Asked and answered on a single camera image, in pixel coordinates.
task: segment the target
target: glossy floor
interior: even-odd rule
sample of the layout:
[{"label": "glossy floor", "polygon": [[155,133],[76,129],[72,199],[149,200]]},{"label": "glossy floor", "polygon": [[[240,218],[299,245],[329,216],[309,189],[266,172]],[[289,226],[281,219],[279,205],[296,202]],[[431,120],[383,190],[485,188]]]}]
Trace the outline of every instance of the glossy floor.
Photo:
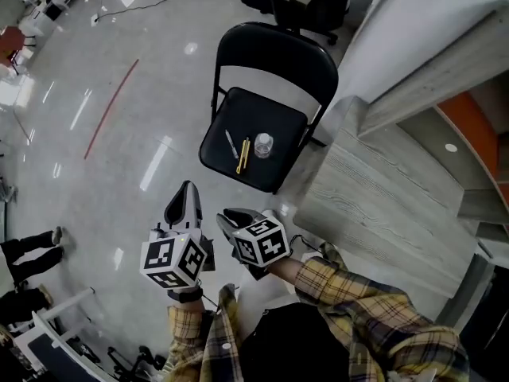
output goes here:
[{"label": "glossy floor", "polygon": [[[56,302],[94,287],[95,296],[82,307],[95,323],[88,330],[90,341],[98,341],[98,329],[101,346],[114,345],[128,357],[140,344],[165,353],[170,342],[168,300],[140,276],[138,260],[141,243],[163,221],[165,206],[182,181],[192,180],[198,187],[202,229],[215,240],[216,271],[202,279],[205,294],[216,300],[218,289],[238,283],[243,269],[231,258],[215,214],[226,207],[270,206],[291,216],[324,155],[323,150],[305,149],[277,197],[204,168],[198,149],[210,120],[218,42],[233,25],[273,18],[240,0],[173,0],[104,17],[91,26],[93,14],[157,1],[75,0],[34,56],[28,74],[9,80],[14,93],[6,93],[4,84],[0,95],[0,138],[6,153],[0,161],[2,174],[19,188],[17,202],[9,205],[9,237],[56,225],[68,230],[65,261],[31,278],[31,285],[44,282]],[[336,61],[351,38],[346,29],[338,34],[338,44],[330,50]],[[312,36],[326,45],[324,38]],[[136,60],[85,160],[109,101]],[[317,109],[306,94],[275,76],[228,69],[222,85],[233,83],[308,114]],[[14,120],[13,109],[30,140]],[[364,269],[363,274],[373,270]],[[442,304],[430,307],[431,300],[426,297],[421,304],[428,315]],[[70,323],[80,316],[71,310],[64,320]]]}]

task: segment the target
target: office chair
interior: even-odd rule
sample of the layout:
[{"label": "office chair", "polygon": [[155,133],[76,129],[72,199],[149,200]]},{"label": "office chair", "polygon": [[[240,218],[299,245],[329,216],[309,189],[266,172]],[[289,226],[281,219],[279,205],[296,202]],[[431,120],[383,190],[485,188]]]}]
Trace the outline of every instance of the office chair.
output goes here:
[{"label": "office chair", "polygon": [[246,6],[260,10],[263,14],[273,14],[276,23],[282,28],[297,33],[307,29],[325,35],[328,43],[334,45],[337,35],[331,33],[343,25],[348,12],[348,0],[241,0]]},{"label": "office chair", "polygon": [[[272,73],[310,94],[320,108],[312,122],[304,113],[233,87],[220,87],[224,66],[254,68]],[[288,30],[248,22],[228,30],[217,49],[216,74],[212,96],[212,123],[200,146],[202,164],[266,193],[276,193],[302,149],[313,139],[313,132],[336,93],[337,69],[331,57],[315,41]],[[225,95],[217,108],[218,94]],[[237,174],[235,159],[225,130],[238,154],[243,140],[252,142],[259,133],[268,133],[274,144],[268,158],[248,156],[247,168]]]}]

